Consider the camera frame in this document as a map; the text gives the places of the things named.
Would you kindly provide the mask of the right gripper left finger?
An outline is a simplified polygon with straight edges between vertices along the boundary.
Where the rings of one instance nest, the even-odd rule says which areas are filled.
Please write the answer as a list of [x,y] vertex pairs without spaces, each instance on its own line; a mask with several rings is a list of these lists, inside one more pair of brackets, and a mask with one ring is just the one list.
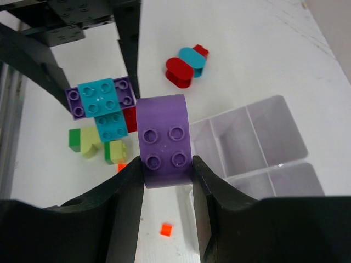
[[144,195],[142,162],[63,205],[1,201],[1,262],[133,262]]

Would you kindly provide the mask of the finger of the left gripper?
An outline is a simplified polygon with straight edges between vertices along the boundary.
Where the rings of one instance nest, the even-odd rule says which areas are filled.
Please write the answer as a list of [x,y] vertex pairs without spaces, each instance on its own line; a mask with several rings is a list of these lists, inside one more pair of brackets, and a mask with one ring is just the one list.
[[136,98],[140,98],[138,82],[138,47],[141,1],[112,1],[112,11],[120,37],[118,42],[128,77]]
[[33,38],[35,33],[34,28],[16,31],[1,24],[1,61],[34,81],[68,110],[65,90],[70,84],[50,47]]

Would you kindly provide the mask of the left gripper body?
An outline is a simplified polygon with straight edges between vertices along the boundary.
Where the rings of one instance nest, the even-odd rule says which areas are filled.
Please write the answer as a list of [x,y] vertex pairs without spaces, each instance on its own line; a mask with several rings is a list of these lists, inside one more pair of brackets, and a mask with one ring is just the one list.
[[52,0],[1,3],[27,26],[24,36],[54,47],[85,38],[84,30],[114,22],[109,1]]

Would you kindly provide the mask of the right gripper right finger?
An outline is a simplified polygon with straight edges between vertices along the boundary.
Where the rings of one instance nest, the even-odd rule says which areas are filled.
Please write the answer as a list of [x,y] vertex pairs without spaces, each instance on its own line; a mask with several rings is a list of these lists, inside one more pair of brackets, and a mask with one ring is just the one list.
[[256,200],[193,156],[202,262],[350,262],[349,197]]

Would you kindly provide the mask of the teal rounded lego brick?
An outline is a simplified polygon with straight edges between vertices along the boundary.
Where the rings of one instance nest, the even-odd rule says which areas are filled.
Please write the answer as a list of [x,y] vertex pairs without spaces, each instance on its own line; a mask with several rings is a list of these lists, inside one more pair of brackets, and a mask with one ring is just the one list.
[[194,69],[195,78],[202,76],[202,72],[206,64],[206,59],[204,56],[189,47],[180,49],[178,56]]

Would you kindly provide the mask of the purple lego plate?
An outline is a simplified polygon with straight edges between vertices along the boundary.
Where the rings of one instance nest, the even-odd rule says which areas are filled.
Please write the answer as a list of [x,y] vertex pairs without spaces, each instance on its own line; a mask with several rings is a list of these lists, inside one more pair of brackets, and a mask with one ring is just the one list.
[[65,95],[74,120],[106,115],[135,106],[135,95],[128,77],[82,83],[65,90]]

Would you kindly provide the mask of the red rounded lego brick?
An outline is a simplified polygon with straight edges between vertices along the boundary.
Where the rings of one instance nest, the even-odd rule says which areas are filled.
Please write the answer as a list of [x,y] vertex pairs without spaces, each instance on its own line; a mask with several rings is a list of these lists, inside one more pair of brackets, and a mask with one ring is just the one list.
[[194,69],[178,57],[166,61],[166,78],[180,89],[190,87]]

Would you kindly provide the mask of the teal square lego brick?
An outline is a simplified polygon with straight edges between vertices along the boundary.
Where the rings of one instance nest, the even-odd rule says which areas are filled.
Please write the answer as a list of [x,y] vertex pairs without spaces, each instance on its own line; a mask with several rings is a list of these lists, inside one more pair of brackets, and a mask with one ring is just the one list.
[[121,110],[112,78],[82,83],[77,87],[87,118]]

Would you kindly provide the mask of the teal small lego brick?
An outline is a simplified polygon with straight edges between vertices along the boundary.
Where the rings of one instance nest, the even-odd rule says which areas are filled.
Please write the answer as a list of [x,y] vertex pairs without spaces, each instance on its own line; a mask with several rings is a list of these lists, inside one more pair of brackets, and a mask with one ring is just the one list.
[[94,118],[102,142],[118,140],[128,135],[123,111],[117,111]]

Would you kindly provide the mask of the purple curved lego brick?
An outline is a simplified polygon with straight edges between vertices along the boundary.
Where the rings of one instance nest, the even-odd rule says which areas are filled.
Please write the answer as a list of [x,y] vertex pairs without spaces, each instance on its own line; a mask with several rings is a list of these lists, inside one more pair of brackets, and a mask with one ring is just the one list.
[[188,112],[183,94],[138,99],[137,132],[145,186],[192,182]]

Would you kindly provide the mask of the red small lego brick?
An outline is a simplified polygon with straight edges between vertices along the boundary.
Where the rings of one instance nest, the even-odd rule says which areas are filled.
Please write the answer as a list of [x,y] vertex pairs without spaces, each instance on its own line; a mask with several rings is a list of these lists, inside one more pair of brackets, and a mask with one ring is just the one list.
[[193,47],[193,50],[198,52],[200,55],[202,55],[207,60],[208,55],[209,55],[209,51],[206,48],[204,48],[202,45],[197,44],[196,46]]

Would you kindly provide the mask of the small orange stud by cluster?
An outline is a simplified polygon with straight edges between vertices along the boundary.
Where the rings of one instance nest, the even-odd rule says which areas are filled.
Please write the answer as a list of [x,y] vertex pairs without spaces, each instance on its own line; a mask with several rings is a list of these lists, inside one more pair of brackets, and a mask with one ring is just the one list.
[[127,163],[122,163],[117,165],[117,172],[119,173],[121,170],[123,170],[127,166]]

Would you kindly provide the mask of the small orange stud centre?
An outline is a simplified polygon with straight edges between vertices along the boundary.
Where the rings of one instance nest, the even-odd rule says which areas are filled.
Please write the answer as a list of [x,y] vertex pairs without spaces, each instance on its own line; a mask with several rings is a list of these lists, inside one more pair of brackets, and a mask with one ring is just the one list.
[[170,237],[172,234],[173,226],[167,223],[163,223],[160,229],[160,235]]

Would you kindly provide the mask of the right white divided container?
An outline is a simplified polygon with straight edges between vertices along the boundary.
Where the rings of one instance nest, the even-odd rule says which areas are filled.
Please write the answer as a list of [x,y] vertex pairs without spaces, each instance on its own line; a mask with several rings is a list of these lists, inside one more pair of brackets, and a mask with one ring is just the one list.
[[195,122],[190,136],[194,155],[255,199],[324,195],[281,95]]

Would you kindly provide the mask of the green and lime lego cluster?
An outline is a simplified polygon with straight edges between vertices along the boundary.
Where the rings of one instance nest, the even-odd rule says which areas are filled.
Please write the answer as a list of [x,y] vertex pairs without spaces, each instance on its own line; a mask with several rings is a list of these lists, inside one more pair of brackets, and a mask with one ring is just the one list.
[[69,148],[90,159],[99,150],[104,150],[105,162],[109,165],[127,163],[127,147],[121,140],[102,142],[96,127],[69,130]]

